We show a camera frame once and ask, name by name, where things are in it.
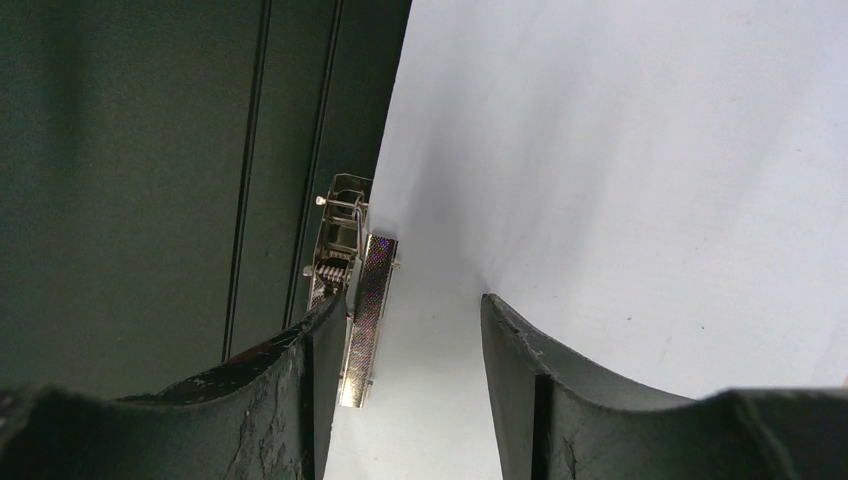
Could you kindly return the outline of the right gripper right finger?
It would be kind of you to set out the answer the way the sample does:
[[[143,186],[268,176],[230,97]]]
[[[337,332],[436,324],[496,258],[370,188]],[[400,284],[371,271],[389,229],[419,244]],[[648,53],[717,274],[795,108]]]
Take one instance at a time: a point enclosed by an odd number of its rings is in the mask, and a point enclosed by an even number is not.
[[[619,375],[494,294],[480,304],[507,479],[843,479],[847,392],[729,389],[693,400]]]

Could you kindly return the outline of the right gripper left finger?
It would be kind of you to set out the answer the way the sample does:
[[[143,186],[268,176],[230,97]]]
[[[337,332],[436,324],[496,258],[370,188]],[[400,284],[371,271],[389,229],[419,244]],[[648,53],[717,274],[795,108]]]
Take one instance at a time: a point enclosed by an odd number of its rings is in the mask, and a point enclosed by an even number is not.
[[[1,394],[5,479],[320,479],[346,338],[334,295],[297,324],[156,394]]]

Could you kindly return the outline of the paper sheet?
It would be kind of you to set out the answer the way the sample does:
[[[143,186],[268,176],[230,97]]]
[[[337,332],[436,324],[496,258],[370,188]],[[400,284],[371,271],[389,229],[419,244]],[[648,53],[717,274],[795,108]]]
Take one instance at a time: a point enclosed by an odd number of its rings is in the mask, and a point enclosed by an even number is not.
[[[480,298],[687,397],[847,382],[843,1],[416,1],[330,479],[497,479]]]

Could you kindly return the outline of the grey black folder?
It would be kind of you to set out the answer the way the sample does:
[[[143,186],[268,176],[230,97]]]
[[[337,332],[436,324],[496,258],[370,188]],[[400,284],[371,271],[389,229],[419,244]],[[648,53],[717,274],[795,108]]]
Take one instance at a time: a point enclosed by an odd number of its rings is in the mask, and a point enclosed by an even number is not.
[[[156,392],[303,313],[407,1],[5,1],[1,386]]]

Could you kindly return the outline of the metal folder clip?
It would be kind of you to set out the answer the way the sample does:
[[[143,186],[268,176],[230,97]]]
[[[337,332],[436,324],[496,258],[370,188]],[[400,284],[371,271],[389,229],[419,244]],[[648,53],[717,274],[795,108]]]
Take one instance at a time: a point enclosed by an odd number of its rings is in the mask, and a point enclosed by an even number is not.
[[[381,323],[397,267],[398,241],[369,227],[372,186],[371,179],[341,173],[325,195],[315,198],[322,208],[321,223],[313,260],[303,269],[310,279],[310,307],[332,294],[345,300],[347,334],[338,401],[357,409],[373,386]]]

